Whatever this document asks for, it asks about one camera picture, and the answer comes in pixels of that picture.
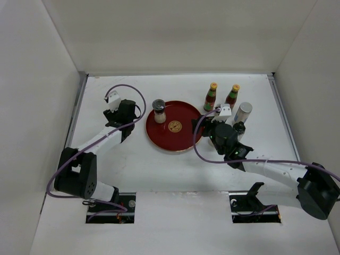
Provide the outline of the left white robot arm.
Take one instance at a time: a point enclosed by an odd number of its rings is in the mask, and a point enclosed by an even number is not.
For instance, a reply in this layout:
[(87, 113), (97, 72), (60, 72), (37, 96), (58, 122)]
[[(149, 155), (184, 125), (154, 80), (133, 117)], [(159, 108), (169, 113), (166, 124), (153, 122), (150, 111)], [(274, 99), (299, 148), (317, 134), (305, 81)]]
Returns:
[(99, 159), (116, 145), (121, 144), (134, 129), (138, 108), (132, 100), (120, 101), (114, 111), (106, 110), (105, 128), (79, 148), (65, 148), (59, 160), (59, 173), (54, 179), (54, 189), (73, 197), (100, 200), (106, 211), (119, 206), (119, 189), (98, 181)]

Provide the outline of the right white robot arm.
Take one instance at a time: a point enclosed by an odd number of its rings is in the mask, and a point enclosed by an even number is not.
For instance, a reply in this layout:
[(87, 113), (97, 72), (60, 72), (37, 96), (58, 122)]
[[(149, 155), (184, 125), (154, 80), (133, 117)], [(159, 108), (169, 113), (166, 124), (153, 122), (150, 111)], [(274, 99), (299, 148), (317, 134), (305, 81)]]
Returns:
[(283, 191), (264, 183), (255, 183), (244, 195), (252, 211), (264, 210), (265, 206), (272, 204), (285, 205), (300, 208), (316, 219), (326, 220), (339, 200), (339, 177), (322, 165), (274, 160), (264, 155), (247, 159), (248, 154), (254, 155), (254, 149), (240, 143), (237, 132), (229, 124), (207, 115), (201, 115), (191, 123), (193, 135), (201, 131), (202, 136), (213, 143), (217, 153), (224, 157), (221, 164), (245, 173), (262, 175), (289, 187), (288, 191)]

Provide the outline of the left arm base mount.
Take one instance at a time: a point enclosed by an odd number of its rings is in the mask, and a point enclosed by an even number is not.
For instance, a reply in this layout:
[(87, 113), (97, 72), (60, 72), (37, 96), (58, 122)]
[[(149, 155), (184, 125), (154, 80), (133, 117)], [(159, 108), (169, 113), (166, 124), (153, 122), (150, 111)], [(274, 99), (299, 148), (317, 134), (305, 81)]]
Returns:
[(87, 206), (87, 224), (133, 224), (135, 219), (136, 193), (120, 193), (118, 205), (122, 209), (107, 203), (93, 200), (82, 202)]

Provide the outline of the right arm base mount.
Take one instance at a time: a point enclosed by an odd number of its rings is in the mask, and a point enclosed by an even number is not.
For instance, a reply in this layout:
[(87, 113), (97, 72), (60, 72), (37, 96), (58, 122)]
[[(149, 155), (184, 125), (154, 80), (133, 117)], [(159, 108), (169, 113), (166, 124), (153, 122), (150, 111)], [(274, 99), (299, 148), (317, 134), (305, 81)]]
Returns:
[(248, 191), (232, 191), (228, 194), (234, 224), (281, 223), (277, 205), (264, 205), (257, 198), (263, 182), (256, 182)]

